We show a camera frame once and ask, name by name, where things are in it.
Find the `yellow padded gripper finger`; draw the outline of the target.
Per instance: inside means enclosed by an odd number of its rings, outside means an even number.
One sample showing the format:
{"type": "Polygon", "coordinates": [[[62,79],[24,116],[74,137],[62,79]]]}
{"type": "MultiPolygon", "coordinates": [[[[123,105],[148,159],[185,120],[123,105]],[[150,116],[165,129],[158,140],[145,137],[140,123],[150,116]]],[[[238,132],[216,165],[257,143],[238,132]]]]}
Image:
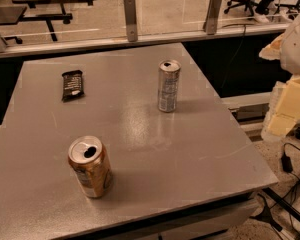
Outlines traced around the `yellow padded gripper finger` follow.
{"type": "Polygon", "coordinates": [[[281,56],[281,45],[284,35],[277,36],[270,44],[259,52],[259,57],[265,60],[279,60],[281,56]]]}
{"type": "Polygon", "coordinates": [[[263,121],[261,137],[268,142],[283,139],[300,120],[300,76],[286,83],[277,82],[270,94],[269,110],[263,121]]]}

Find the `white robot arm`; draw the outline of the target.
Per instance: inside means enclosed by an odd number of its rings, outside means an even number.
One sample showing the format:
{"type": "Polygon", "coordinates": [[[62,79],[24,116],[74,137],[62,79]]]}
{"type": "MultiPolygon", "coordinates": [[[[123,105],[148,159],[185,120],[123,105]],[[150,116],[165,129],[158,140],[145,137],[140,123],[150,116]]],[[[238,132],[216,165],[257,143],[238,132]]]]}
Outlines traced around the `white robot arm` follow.
{"type": "Polygon", "coordinates": [[[300,120],[300,14],[286,31],[264,47],[259,56],[279,60],[281,68],[291,74],[277,81],[270,94],[269,111],[263,121],[261,137],[276,142],[283,139],[300,120]]]}

